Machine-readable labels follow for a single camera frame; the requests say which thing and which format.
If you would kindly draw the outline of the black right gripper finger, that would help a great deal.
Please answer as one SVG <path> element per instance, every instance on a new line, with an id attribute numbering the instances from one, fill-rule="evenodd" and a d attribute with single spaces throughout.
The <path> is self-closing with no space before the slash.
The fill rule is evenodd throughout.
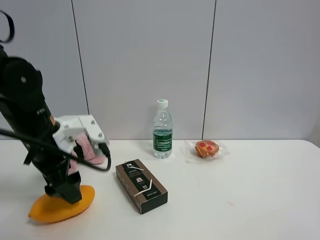
<path id="1" fill-rule="evenodd" d="M 44 190 L 49 197 L 60 198 L 72 205 L 82 199 L 79 172 L 74 172 L 71 175 L 54 174 L 51 175 L 51 178 L 45 177 L 44 179 L 47 183 Z"/>

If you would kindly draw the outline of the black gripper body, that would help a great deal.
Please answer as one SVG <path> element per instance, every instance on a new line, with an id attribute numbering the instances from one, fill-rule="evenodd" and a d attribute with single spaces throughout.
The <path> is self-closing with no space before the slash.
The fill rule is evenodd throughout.
<path id="1" fill-rule="evenodd" d="M 52 178 L 51 175 L 68 176 L 75 173 L 72 170 L 71 162 L 77 163 L 78 157 L 58 148 L 50 135 L 23 137 L 23 144 L 28 150 L 24 160 L 25 165 L 32 163 L 43 175 L 44 178 Z"/>

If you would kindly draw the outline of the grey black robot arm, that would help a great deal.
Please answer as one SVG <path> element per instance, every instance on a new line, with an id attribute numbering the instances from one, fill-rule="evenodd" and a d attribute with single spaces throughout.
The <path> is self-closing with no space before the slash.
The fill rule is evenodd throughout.
<path id="1" fill-rule="evenodd" d="M 31 63 L 0 50 L 0 112 L 28 151 L 24 164 L 33 164 L 44 177 L 45 193 L 70 204 L 82 199 L 80 174 L 69 174 L 70 157 L 59 152 L 53 138 L 55 121 L 42 91 L 43 77 Z"/>

